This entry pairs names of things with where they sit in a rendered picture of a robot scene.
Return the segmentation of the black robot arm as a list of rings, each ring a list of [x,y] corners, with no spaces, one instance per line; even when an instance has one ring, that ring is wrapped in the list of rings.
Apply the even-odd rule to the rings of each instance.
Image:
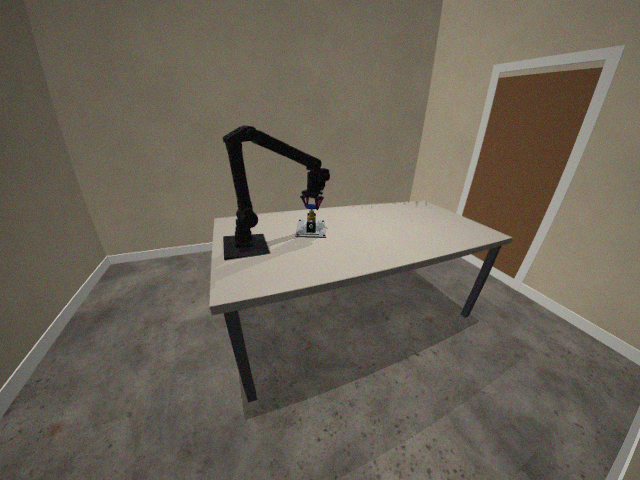
[[[242,154],[242,142],[251,141],[252,143],[265,147],[271,151],[281,154],[296,162],[300,162],[301,164],[306,166],[306,169],[310,170],[310,172],[307,173],[307,182],[310,182],[310,184],[318,182],[317,193],[324,189],[325,181],[328,181],[330,179],[329,170],[321,168],[321,160],[309,154],[306,154],[274,137],[271,137],[264,132],[261,132],[262,131],[256,130],[252,126],[241,126],[223,137],[223,142],[225,143],[226,149],[228,151],[230,167],[237,196],[237,204],[239,208],[236,212],[236,248],[253,246],[251,228],[255,227],[258,223],[258,216],[253,212],[253,207],[248,190]]]

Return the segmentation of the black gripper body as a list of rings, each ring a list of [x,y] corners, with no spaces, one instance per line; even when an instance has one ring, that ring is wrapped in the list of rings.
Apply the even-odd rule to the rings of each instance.
[[[322,196],[319,196],[323,194],[323,192],[318,192],[317,193],[317,183],[309,183],[307,182],[307,190],[302,191],[302,195],[307,195],[307,197],[309,198],[314,198],[314,199],[320,199],[322,198]]]

